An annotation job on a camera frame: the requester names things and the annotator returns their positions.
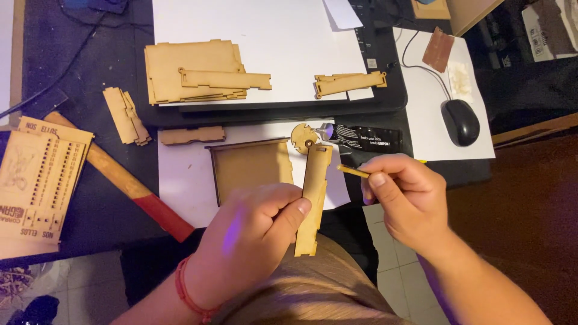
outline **computer mouse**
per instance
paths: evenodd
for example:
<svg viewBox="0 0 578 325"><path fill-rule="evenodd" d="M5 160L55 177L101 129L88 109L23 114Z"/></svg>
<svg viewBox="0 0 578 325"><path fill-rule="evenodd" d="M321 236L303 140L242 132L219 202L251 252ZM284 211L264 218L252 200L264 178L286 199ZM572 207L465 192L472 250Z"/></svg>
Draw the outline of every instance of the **computer mouse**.
<svg viewBox="0 0 578 325"><path fill-rule="evenodd" d="M461 99L452 99L442 105L443 121L451 141L458 147L467 147L480 135L480 121L472 107Z"/></svg>

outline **desk surface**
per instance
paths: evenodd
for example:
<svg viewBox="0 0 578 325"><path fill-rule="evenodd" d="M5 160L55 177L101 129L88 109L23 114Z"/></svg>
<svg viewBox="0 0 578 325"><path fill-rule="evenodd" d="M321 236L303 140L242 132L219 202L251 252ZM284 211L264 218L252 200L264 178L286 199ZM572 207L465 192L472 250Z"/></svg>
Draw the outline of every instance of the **desk surface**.
<svg viewBox="0 0 578 325"><path fill-rule="evenodd" d="M133 0L132 6L150 6L150 0ZM95 21L98 14L88 10L71 10L84 21ZM131 15L107 17L106 24L129 21ZM151 21L136 21L150 24ZM449 23L440 24L449 30ZM434 21L419 22L419 28L432 30ZM76 53L91 27L78 25L65 18L56 2L27 0L25 13L23 98L52 82ZM70 98L58 110L79 128L96 135L95 142L130 171L143 184L158 194L157 146L123 145L102 96L105 87L121 87L134 96L136 86L135 29L98 28L80 53L71 71L58 85ZM42 117L49 108L34 106L25 114ZM403 130L403 149L412 155L412 141L405 111L374 115L342 116L337 123ZM156 137L154 129L150 134ZM356 165L375 154L359 153L342 156L345 164ZM436 161L428 165L447 180L450 187L488 180L491 176L487 160ZM346 175L352 203L362 202L359 178ZM0 261L0 267L27 265L86 254L123 249L154 242L167 236L148 215L114 187L94 167L87 164L72 198L64 229L60 252Z"/></svg>

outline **left hand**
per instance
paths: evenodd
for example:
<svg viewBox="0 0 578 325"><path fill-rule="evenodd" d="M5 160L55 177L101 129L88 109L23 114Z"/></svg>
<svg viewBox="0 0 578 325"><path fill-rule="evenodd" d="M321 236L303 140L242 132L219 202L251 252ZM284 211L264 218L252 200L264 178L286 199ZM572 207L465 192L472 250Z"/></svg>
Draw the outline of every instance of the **left hand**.
<svg viewBox="0 0 578 325"><path fill-rule="evenodd" d="M185 269L185 286L213 309L268 278L311 210L302 189L286 184L236 192L219 209Z"/></svg>

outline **right hand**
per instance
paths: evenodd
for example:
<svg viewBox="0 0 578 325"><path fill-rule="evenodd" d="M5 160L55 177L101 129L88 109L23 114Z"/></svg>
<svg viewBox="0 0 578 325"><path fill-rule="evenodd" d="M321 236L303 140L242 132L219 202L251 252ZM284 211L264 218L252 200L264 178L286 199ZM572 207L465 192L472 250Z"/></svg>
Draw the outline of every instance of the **right hand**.
<svg viewBox="0 0 578 325"><path fill-rule="evenodd" d="M392 237L419 254L451 233L447 225L446 181L404 154L375 157L359 167L366 204L381 203L383 221Z"/></svg>

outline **finger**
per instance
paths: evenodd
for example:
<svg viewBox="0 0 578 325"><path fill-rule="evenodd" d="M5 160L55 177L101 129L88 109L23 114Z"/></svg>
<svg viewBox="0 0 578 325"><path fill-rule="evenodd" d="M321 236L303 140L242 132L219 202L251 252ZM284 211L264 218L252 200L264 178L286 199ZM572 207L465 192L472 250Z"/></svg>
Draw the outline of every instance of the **finger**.
<svg viewBox="0 0 578 325"><path fill-rule="evenodd" d="M369 186L369 182L367 179L361 179L361 192L363 193L363 203L365 205L372 205L375 202L375 194L371 190Z"/></svg>
<svg viewBox="0 0 578 325"><path fill-rule="evenodd" d="M289 244L295 241L295 233L309 211L311 211L311 201L300 198L287 205L279 213L263 238L276 256L283 256Z"/></svg>
<svg viewBox="0 0 578 325"><path fill-rule="evenodd" d="M413 191L431 191L434 189L436 173L424 164L404 154L386 154L375 157L359 167L367 173L384 172L395 174L404 181L412 184Z"/></svg>
<svg viewBox="0 0 578 325"><path fill-rule="evenodd" d="M255 214L272 218L287 204L301 198L302 194L300 187L288 183L261 186L253 195Z"/></svg>
<svg viewBox="0 0 578 325"><path fill-rule="evenodd" d="M386 173L371 174L369 186L389 216L406 216L417 211L417 208L407 200L397 184Z"/></svg>

